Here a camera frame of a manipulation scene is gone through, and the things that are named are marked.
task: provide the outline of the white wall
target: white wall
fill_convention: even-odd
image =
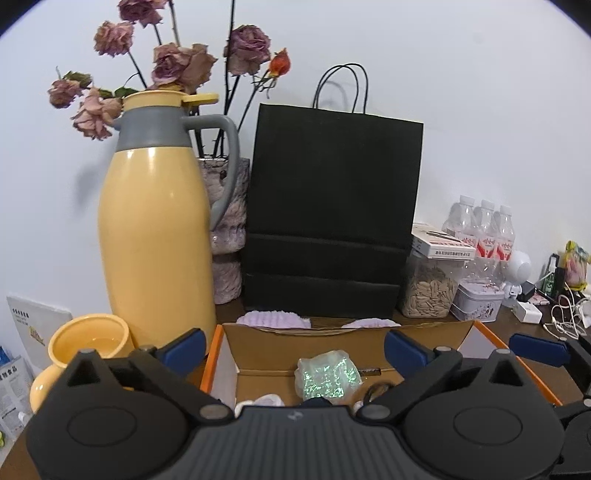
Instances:
[[[183,42],[220,56],[229,1],[176,3]],[[74,315],[109,310],[96,209],[115,140],[82,138],[74,110],[54,110],[46,90],[56,65],[105,87],[132,73],[127,58],[93,52],[116,4],[44,0],[0,38],[0,304],[13,293]],[[308,105],[326,68],[358,61],[371,77],[370,113],[425,123],[417,219],[441,224],[461,193],[511,205],[516,247],[535,273],[571,238],[591,248],[591,38],[547,0],[238,0],[236,21],[290,52],[273,101]],[[153,46],[139,29],[146,73]],[[205,90],[222,91],[222,70],[219,61]],[[350,101],[352,82],[341,80]],[[248,93],[243,85],[236,106]],[[321,104],[344,108],[343,96],[327,88]],[[256,105],[242,132],[247,156],[255,119]],[[7,307],[0,343],[22,349]]]

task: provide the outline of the newspaper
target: newspaper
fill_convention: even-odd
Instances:
[[[22,357],[0,367],[0,430],[16,439],[24,429],[19,412],[32,414],[29,390],[33,379]]]

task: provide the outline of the orange rose bud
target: orange rose bud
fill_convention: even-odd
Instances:
[[[287,50],[283,49],[276,53],[271,63],[269,64],[269,76],[280,77],[290,71],[291,61],[287,54]]]

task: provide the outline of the gray thermos handle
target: gray thermos handle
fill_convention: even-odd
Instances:
[[[186,130],[203,130],[204,128],[221,128],[228,136],[230,152],[228,153],[228,174],[222,196],[212,205],[209,229],[214,230],[232,200],[236,178],[238,177],[238,161],[240,159],[240,142],[238,140],[238,129],[234,122],[225,115],[200,115],[184,116],[183,126]]]

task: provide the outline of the open box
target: open box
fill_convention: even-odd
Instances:
[[[477,321],[424,323],[397,327],[418,343],[434,349],[445,345],[466,358],[488,358],[506,345]],[[403,378],[388,363],[384,341],[391,328],[276,330],[235,323],[218,325],[203,374],[201,390],[230,408],[243,400],[265,394],[279,395],[285,405],[302,400],[296,394],[294,372],[300,358],[312,358],[331,350],[347,352],[358,369],[373,369],[351,403],[360,400],[370,385],[381,381],[400,383]],[[561,405],[551,390],[522,362],[545,398]]]

